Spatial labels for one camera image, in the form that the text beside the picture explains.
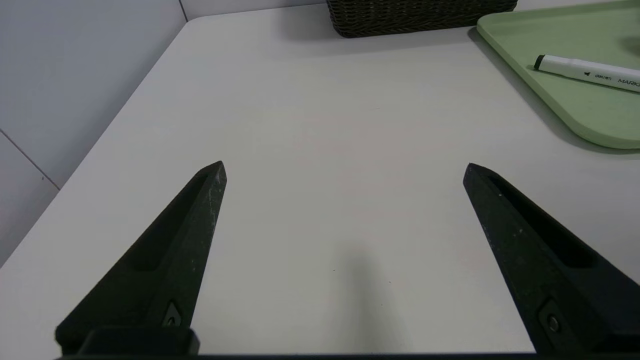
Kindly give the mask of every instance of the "white marker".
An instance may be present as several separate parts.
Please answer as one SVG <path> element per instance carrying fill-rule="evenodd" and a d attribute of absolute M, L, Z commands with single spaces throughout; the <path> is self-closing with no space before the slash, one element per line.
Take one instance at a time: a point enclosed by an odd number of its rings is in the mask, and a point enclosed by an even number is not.
<path fill-rule="evenodd" d="M 552 55 L 540 55 L 534 69 L 590 83 L 640 92 L 640 70 Z"/>

